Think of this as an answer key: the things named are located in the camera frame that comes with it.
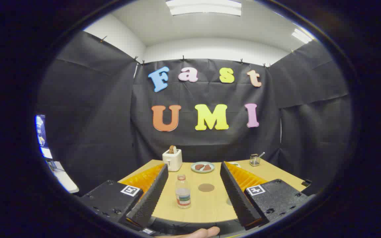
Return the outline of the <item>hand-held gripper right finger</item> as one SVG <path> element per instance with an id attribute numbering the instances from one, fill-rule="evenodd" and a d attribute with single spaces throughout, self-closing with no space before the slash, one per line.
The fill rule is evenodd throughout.
<path id="1" fill-rule="evenodd" d="M 313 198 L 303 192 L 301 179 L 266 161 L 260 167 L 238 167 L 224 161 L 220 176 L 246 230 L 276 222 Z"/>

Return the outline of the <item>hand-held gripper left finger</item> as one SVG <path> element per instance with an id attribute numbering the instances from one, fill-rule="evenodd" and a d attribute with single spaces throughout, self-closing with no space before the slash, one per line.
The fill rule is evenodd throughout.
<path id="1" fill-rule="evenodd" d="M 78 198 L 91 211 L 130 228 L 147 227 L 168 179 L 166 164 L 159 164 L 126 179 L 107 180 Z"/>

